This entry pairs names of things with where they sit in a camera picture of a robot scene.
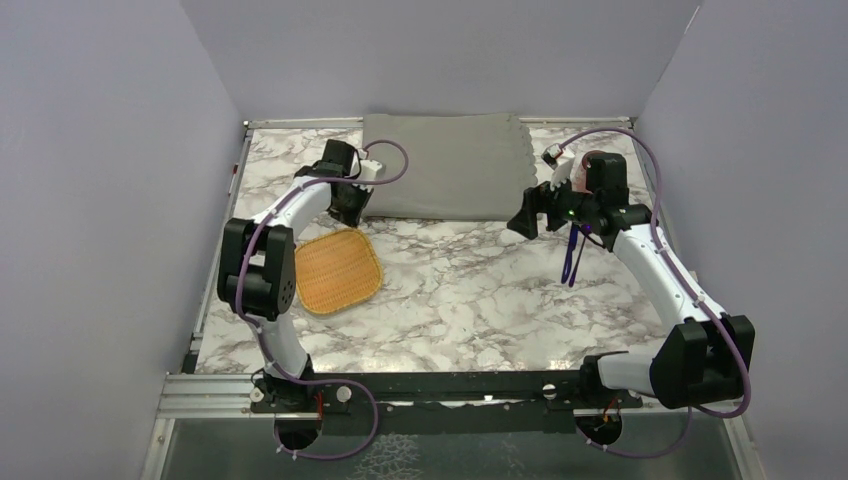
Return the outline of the woven yellow wicker tray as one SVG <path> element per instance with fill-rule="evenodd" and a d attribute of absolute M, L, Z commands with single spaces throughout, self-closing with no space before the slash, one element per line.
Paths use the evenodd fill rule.
<path fill-rule="evenodd" d="M 346 228 L 295 249 L 296 291 L 303 308 L 332 315 L 371 299 L 382 288 L 383 267 L 368 237 Z"/>

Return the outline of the grey scalloped cloth placemat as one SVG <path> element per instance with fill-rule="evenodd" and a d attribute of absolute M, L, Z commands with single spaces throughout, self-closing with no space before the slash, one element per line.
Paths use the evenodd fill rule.
<path fill-rule="evenodd" d="M 378 186 L 367 217 L 507 220 L 537 183 L 528 128 L 510 113 L 427 117 L 370 114 L 363 141 L 386 174 L 399 180 Z"/>

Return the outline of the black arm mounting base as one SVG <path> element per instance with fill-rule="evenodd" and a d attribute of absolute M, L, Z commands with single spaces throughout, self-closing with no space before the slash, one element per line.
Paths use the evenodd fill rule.
<path fill-rule="evenodd" d="M 576 370 L 315 373 L 314 386 L 262 376 L 250 410 L 285 430 L 378 434 L 572 434 L 575 416 L 641 407 L 626 391 L 587 391 Z"/>

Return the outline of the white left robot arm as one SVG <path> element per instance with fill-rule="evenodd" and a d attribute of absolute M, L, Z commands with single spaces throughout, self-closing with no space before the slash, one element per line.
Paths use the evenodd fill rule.
<path fill-rule="evenodd" d="M 384 164 L 367 151 L 329 140 L 321 158 L 300 168 L 285 193 L 250 218 L 225 223 L 216 291 L 253 330 L 263 372 L 278 381 L 276 396 L 298 411 L 313 401 L 311 359 L 289 314 L 296 295 L 295 247 L 320 214 L 357 226 L 374 186 L 387 183 Z"/>

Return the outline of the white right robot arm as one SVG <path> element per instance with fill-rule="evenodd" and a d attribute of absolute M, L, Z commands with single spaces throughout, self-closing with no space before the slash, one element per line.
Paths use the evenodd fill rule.
<path fill-rule="evenodd" d="M 591 356 L 577 380 L 579 398 L 600 407 L 617 390 L 630 390 L 676 409 L 741 399 L 750 392 L 748 368 L 755 329 L 744 315 L 733 316 L 697 285 L 652 218 L 651 209 L 630 201 L 627 164 L 619 154 L 592 151 L 584 157 L 585 186 L 573 187 L 573 159 L 553 148 L 543 161 L 550 180 L 523 193 L 508 229 L 527 239 L 569 226 L 561 280 L 573 284 L 581 235 L 595 235 L 631 272 L 669 333 L 654 353 L 613 352 Z"/>

